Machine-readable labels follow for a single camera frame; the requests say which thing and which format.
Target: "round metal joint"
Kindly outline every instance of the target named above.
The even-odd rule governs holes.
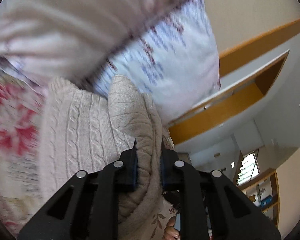
[[[76,175],[79,179],[82,179],[87,175],[87,173],[85,171],[78,171]]]
[[[123,166],[123,162],[122,161],[116,161],[113,163],[113,166],[116,168],[120,168]]]
[[[176,166],[176,167],[183,167],[184,165],[185,165],[185,163],[183,162],[183,161],[175,161],[174,162],[174,165]]]
[[[220,178],[222,176],[222,172],[218,171],[218,170],[214,170],[212,172],[212,176],[215,177],[215,178]]]

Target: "hand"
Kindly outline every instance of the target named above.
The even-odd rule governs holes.
[[[172,217],[169,219],[167,226],[164,230],[162,240],[180,240],[179,231],[173,228],[175,222],[176,217]]]

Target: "cable knit pattern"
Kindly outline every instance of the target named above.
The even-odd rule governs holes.
[[[41,128],[39,162],[44,201],[79,169],[100,171],[117,160],[122,151],[133,146],[134,139],[138,188],[119,195],[120,239],[139,239],[160,200],[160,117],[151,96],[140,95],[124,76],[113,78],[109,101],[56,78],[49,85]]]

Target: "floral bedsheet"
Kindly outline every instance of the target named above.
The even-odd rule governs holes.
[[[44,97],[0,74],[0,220],[17,237],[43,205],[37,154]],[[145,240],[162,239],[175,209],[164,198],[144,229]]]

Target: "folded fabric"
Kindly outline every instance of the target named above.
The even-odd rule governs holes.
[[[164,130],[151,96],[140,95],[120,75],[113,78],[109,101],[57,78],[49,85],[40,133],[44,200],[78,170],[99,171],[117,160],[136,139],[138,188],[119,196],[118,232],[120,238],[139,239],[162,192],[159,166]]]
[[[186,0],[133,37],[82,86],[107,98],[116,74],[151,93],[164,125],[218,91],[219,56],[204,0]]]
[[[178,0],[3,0],[0,56],[28,78],[87,76],[114,47]]]

